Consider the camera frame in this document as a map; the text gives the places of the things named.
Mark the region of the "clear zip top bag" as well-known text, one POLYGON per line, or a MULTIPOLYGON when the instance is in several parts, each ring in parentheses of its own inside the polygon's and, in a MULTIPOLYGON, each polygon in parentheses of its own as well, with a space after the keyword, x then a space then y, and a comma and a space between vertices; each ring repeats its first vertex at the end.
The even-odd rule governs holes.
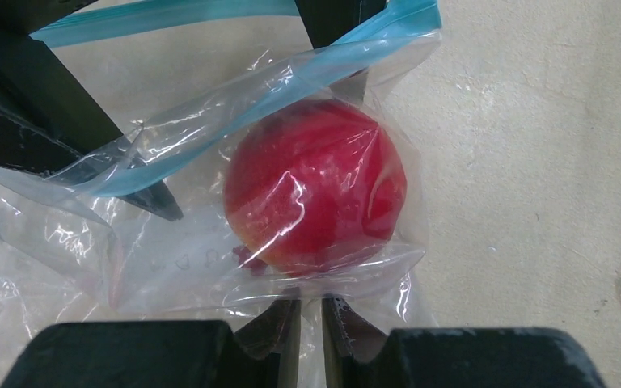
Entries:
POLYGON ((313 48, 294 1, 136 1, 86 6, 33 32, 129 139, 125 158, 70 184, 0 167, 0 387, 61 323, 222 320, 237 331, 298 300, 295 387, 325 384, 322 301, 343 298, 382 332, 432 326, 415 266, 425 257, 422 156, 387 112, 394 86, 441 41, 435 1, 386 8, 313 48), (368 70, 353 102, 331 85, 368 70), (391 240, 361 264, 306 276, 238 268, 222 189, 237 145, 308 99, 375 119, 408 192, 391 240))

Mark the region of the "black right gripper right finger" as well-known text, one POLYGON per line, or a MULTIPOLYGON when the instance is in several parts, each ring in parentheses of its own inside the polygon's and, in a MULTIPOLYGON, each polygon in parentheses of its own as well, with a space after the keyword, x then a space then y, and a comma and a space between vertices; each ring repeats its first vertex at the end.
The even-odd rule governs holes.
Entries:
POLYGON ((603 387, 587 352, 546 327, 398 328, 322 301, 329 387, 603 387))

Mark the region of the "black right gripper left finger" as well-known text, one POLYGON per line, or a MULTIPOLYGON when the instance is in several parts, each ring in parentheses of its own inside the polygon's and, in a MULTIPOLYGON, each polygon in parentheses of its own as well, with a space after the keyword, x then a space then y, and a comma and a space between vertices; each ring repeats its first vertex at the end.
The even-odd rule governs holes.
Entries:
POLYGON ((298 300, 237 331, 222 320, 61 323, 44 329, 3 387, 295 387, 298 300))

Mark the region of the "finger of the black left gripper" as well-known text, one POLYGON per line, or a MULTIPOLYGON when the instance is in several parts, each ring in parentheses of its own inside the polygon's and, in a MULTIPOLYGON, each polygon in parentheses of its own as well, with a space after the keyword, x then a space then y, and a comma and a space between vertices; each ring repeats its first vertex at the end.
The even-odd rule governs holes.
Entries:
MULTIPOLYGON (((385 0, 296 0, 294 3, 314 49, 333 44, 387 6, 385 0)), ((353 102, 362 102, 367 71, 361 70, 335 82, 332 91, 353 102)))
POLYGON ((79 184, 125 158, 129 139, 32 33, 84 1, 0 1, 0 167, 79 184))

